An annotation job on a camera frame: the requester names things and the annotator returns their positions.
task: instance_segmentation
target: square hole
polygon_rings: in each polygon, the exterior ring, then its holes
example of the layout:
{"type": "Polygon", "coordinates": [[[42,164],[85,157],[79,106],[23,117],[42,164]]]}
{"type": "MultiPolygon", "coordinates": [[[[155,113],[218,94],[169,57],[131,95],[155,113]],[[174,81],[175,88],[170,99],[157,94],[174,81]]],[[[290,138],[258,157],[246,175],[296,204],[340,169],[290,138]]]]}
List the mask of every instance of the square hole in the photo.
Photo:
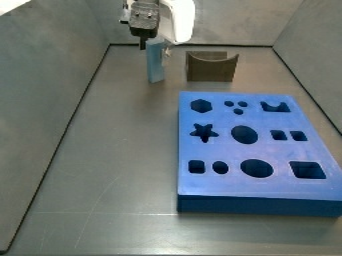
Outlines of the square hole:
{"type": "Polygon", "coordinates": [[[191,160],[189,162],[189,171],[191,173],[203,174],[206,172],[205,162],[201,160],[191,160]]]}
{"type": "Polygon", "coordinates": [[[296,177],[300,179],[326,179],[321,165],[316,162],[292,161],[290,166],[296,177]]]}
{"type": "Polygon", "coordinates": [[[281,130],[272,130],[272,135],[274,140],[288,140],[286,134],[281,130]]]}
{"type": "Polygon", "coordinates": [[[308,141],[308,138],[305,136],[305,133],[301,131],[290,131],[292,136],[296,141],[308,141]]]}

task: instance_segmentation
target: blue block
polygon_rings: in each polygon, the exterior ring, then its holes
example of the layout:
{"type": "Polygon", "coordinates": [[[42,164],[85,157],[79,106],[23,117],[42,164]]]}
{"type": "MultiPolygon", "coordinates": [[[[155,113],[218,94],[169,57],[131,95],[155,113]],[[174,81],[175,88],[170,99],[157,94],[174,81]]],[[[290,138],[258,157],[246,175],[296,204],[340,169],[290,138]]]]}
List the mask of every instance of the blue block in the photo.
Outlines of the blue block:
{"type": "Polygon", "coordinates": [[[181,92],[178,211],[342,215],[342,170],[292,96],[181,92]]]}
{"type": "Polygon", "coordinates": [[[150,83],[165,80],[165,67],[162,50],[165,48],[165,40],[155,38],[146,42],[146,58],[147,58],[147,76],[150,83]]]}

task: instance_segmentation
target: hexagonal hole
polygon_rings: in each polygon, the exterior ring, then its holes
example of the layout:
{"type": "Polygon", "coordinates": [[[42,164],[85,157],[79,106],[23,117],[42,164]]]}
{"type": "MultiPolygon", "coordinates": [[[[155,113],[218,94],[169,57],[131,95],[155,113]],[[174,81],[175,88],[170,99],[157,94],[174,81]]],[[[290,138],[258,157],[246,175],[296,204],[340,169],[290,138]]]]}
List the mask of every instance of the hexagonal hole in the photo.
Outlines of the hexagonal hole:
{"type": "Polygon", "coordinates": [[[202,99],[194,100],[190,105],[191,109],[202,114],[213,110],[211,103],[202,99]]]}

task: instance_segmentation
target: gray floor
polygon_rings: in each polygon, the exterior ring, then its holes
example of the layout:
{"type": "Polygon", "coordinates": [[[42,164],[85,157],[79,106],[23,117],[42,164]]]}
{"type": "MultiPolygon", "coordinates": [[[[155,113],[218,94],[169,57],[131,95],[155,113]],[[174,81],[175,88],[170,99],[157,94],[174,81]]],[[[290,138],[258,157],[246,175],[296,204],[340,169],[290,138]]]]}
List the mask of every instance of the gray floor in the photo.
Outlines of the gray floor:
{"type": "Polygon", "coordinates": [[[270,48],[177,47],[149,84],[113,47],[8,255],[341,254],[342,219],[177,213],[178,93],[292,94],[342,166],[342,137],[270,48]],[[234,83],[187,83],[186,50],[241,54],[234,83]]]}

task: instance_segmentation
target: blue foam board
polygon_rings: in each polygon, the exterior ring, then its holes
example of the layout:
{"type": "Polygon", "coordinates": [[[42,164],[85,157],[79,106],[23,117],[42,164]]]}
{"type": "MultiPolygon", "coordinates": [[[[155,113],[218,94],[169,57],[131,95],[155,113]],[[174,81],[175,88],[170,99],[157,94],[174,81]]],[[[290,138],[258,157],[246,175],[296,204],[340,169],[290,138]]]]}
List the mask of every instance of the blue foam board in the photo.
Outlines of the blue foam board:
{"type": "Polygon", "coordinates": [[[181,92],[178,211],[342,215],[342,170],[292,96],[181,92]]]}

